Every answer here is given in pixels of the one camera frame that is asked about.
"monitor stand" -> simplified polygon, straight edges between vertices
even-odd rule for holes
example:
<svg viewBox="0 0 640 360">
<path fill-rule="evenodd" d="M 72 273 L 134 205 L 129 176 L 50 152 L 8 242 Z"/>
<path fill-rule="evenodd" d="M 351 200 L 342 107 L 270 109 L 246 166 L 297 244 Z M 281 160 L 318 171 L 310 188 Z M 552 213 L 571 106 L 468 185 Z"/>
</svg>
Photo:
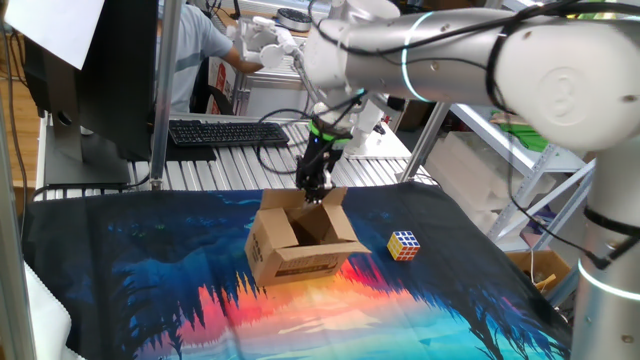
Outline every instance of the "monitor stand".
<svg viewBox="0 0 640 360">
<path fill-rule="evenodd" d="M 97 134 L 80 134 L 76 71 L 44 50 L 53 126 L 47 126 L 46 185 L 127 184 L 131 180 L 127 161 L 116 145 Z"/>
<path fill-rule="evenodd" d="M 127 184 L 129 166 L 118 154 L 116 145 L 97 134 L 81 136 L 82 160 L 61 151 L 53 127 L 47 126 L 45 174 L 46 185 Z"/>
</svg>

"person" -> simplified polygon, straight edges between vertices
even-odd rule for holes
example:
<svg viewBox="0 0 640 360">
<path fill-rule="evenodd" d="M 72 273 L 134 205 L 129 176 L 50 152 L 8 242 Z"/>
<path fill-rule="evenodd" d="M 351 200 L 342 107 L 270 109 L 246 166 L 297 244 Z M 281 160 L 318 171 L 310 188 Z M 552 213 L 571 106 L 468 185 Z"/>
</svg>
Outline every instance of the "person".
<svg viewBox="0 0 640 360">
<path fill-rule="evenodd" d="M 171 112 L 189 112 L 189 102 L 200 64 L 207 57 L 220 57 L 236 70 L 251 74 L 261 64 L 244 61 L 231 39 L 220 33 L 202 11 L 184 3 L 180 13 L 180 29 L 176 49 L 176 72 L 171 93 Z M 158 3 L 158 51 L 164 18 L 164 0 Z"/>
</svg>

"white paper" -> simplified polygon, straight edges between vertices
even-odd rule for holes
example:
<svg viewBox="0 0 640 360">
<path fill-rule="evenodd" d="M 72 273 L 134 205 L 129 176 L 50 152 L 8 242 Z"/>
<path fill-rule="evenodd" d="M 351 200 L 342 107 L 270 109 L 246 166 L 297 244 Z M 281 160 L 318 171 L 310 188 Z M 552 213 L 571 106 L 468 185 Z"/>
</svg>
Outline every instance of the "white paper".
<svg viewBox="0 0 640 360">
<path fill-rule="evenodd" d="M 5 21 L 82 69 L 104 0 L 10 0 Z"/>
<path fill-rule="evenodd" d="M 33 270 L 24 263 L 29 293 L 31 328 L 38 360 L 83 360 L 65 344 L 71 317 Z"/>
</svg>

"blue shirt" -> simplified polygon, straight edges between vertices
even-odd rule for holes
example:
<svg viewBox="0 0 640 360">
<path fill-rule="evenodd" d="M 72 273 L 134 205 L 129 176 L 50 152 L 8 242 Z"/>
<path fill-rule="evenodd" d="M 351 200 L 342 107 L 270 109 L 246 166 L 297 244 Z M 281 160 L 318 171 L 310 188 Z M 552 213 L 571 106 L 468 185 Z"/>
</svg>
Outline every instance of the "blue shirt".
<svg viewBox="0 0 640 360">
<path fill-rule="evenodd" d="M 182 6 L 171 112 L 189 112 L 189 100 L 200 64 L 206 57 L 226 56 L 232 46 L 231 39 L 220 33 L 200 9 L 191 5 Z"/>
</svg>

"computer monitor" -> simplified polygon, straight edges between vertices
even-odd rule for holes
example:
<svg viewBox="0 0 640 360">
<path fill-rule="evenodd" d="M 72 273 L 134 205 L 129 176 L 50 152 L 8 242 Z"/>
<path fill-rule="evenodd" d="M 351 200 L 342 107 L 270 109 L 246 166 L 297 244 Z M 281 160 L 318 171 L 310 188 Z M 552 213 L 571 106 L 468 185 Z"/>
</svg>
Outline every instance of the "computer monitor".
<svg viewBox="0 0 640 360">
<path fill-rule="evenodd" d="M 127 160 L 149 160 L 157 11 L 157 1 L 105 1 L 82 70 L 25 39 L 29 90 L 53 118 L 47 185 L 125 184 Z"/>
</svg>

